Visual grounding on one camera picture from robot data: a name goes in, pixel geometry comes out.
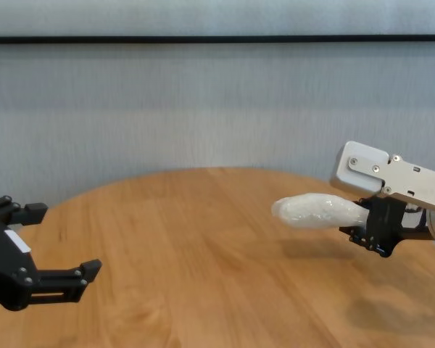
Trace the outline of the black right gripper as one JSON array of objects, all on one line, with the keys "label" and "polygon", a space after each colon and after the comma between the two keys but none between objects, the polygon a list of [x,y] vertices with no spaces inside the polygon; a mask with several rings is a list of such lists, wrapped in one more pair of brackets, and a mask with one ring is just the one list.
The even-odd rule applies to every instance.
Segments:
[{"label": "black right gripper", "polygon": [[[369,210],[366,227],[346,226],[339,231],[348,235],[350,242],[381,257],[390,257],[395,246],[404,240],[434,240],[427,226],[426,209],[422,207],[408,207],[408,203],[398,199],[378,196],[359,198],[355,204],[365,204]],[[406,215],[415,215],[418,222],[404,227]]]}]

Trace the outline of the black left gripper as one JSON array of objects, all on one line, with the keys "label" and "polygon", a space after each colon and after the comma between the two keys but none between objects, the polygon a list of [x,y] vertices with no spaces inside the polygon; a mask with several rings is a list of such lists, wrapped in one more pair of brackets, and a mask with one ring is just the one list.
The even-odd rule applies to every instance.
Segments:
[{"label": "black left gripper", "polygon": [[10,311],[29,303],[79,302],[102,268],[100,260],[67,270],[38,270],[30,247],[8,225],[38,225],[48,210],[44,203],[22,206],[0,197],[0,305]]}]

